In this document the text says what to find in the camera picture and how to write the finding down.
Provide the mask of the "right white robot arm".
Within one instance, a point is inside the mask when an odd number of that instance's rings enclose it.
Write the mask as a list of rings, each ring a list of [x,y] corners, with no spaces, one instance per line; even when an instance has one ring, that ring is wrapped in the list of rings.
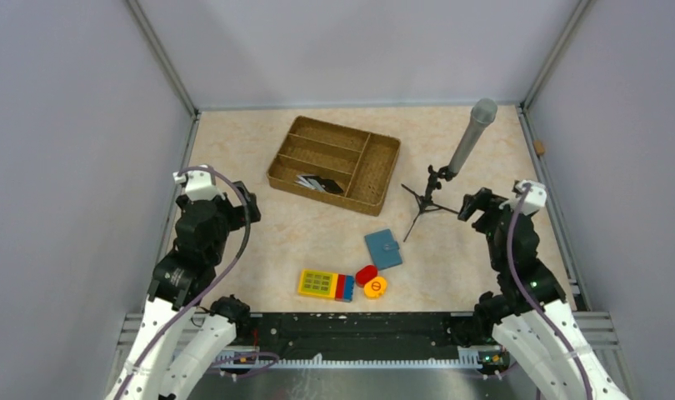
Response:
[[[515,197],[488,188],[467,194],[457,214],[484,235],[499,294],[484,293],[472,317],[454,328],[457,345],[497,343],[514,358],[545,399],[625,399],[573,315],[558,280],[538,256],[532,217],[547,201],[536,182],[521,181]]]

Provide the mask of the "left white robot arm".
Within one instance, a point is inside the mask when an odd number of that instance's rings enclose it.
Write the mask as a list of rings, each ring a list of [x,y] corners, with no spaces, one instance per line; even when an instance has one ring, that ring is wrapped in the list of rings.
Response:
[[[241,181],[233,184],[242,200],[238,206],[209,176],[183,187],[176,200],[176,237],[153,269],[141,327],[109,399],[186,399],[226,346],[250,337],[250,307],[229,295],[213,303],[194,338],[177,350],[183,329],[216,279],[228,236],[261,219],[256,195]]]

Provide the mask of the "blue leather card holder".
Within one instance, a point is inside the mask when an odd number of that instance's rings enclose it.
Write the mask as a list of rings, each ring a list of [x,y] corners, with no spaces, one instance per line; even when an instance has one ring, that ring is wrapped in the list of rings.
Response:
[[[390,229],[369,233],[364,236],[372,264],[378,271],[403,264],[398,241]]]

